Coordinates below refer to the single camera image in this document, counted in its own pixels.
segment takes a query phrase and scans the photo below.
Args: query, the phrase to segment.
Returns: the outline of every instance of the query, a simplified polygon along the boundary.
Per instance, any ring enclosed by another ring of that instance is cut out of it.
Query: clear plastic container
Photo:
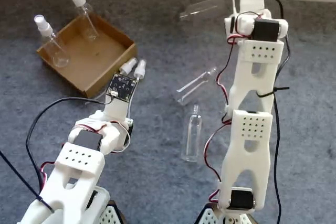
[[[43,44],[45,44],[44,49],[53,60],[53,64],[58,68],[65,67],[70,61],[70,56],[66,51],[63,41],[56,36],[55,31],[43,15],[36,15],[34,21],[42,35],[41,39]]]
[[[206,86],[214,82],[214,76],[217,71],[216,67],[210,68],[200,76],[187,83],[175,92],[175,99],[181,105],[187,105],[195,100],[202,92],[206,91]]]
[[[189,5],[184,12],[180,13],[180,21],[199,21],[224,16],[224,0],[205,0]]]
[[[199,141],[201,139],[202,117],[198,105],[194,105],[193,113],[186,116],[182,139],[181,158],[188,162],[197,162]]]
[[[69,63],[70,56],[65,49],[65,45],[55,33],[52,33],[49,37],[42,36],[42,42],[46,43],[44,49],[52,58],[56,67],[63,68]]]
[[[98,31],[95,28],[91,14],[93,13],[93,8],[86,0],[72,0],[76,6],[77,12],[80,18],[80,30],[82,35],[89,41],[94,41],[98,38]]]
[[[85,3],[84,5],[77,7],[77,12],[80,16],[80,30],[82,35],[89,41],[94,41],[98,38],[98,32],[90,17],[93,13],[93,8],[90,4]]]

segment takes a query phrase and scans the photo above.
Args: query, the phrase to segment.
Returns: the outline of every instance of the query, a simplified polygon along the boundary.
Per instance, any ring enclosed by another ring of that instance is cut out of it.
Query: open cardboard box
[[[68,80],[84,96],[94,97],[112,79],[122,64],[136,56],[136,45],[125,34],[97,15],[90,15],[99,37],[87,41],[80,33],[79,17],[65,26],[58,36],[70,54],[64,68],[53,65],[43,45],[37,50],[42,60]]]

